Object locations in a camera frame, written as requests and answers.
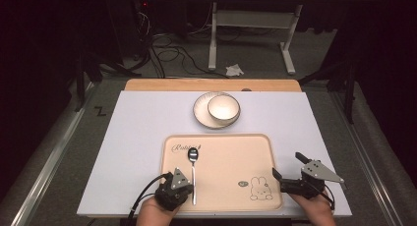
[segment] wooden table edge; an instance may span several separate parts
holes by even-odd
[[[137,91],[302,91],[296,80],[130,79],[125,90]]]

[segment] robotic arm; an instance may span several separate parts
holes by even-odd
[[[320,160],[308,159],[300,152],[295,153],[295,157],[305,165],[301,168],[301,178],[298,180],[283,179],[276,169],[272,168],[273,177],[280,183],[282,193],[300,195],[304,198],[313,198],[322,195],[325,189],[325,181],[344,183],[344,180],[329,170]],[[334,202],[329,197],[324,197],[332,204]]]
[[[156,190],[155,199],[160,206],[173,211],[187,200],[188,194],[193,192],[193,185],[178,168],[173,175],[171,172],[165,174],[165,179]]]

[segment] white table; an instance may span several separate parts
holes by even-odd
[[[265,134],[284,178],[301,176],[299,151],[334,170],[304,92],[227,91],[240,103],[238,121],[210,130],[194,118],[193,105],[204,91],[122,91],[77,213],[89,217],[126,217],[142,189],[160,174],[163,142],[183,134]],[[339,184],[334,193],[335,216],[350,216]],[[157,184],[149,189],[153,193]],[[302,217],[302,209],[283,194],[274,211],[179,212],[178,217]]]

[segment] spoon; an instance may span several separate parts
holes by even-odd
[[[196,199],[196,168],[194,167],[194,164],[196,163],[197,159],[199,158],[199,152],[195,147],[191,147],[188,149],[188,159],[193,164],[192,167],[192,175],[193,175],[193,205],[197,204]]]

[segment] white plate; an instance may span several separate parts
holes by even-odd
[[[196,116],[196,119],[200,123],[202,123],[204,126],[210,129],[221,129],[221,128],[224,128],[233,124],[237,120],[237,119],[234,119],[230,123],[219,122],[217,119],[213,118],[209,114],[209,109],[208,109],[209,102],[211,101],[212,98],[219,96],[219,95],[231,96],[230,94],[227,94],[226,92],[211,91],[200,96],[194,103],[194,115]]]

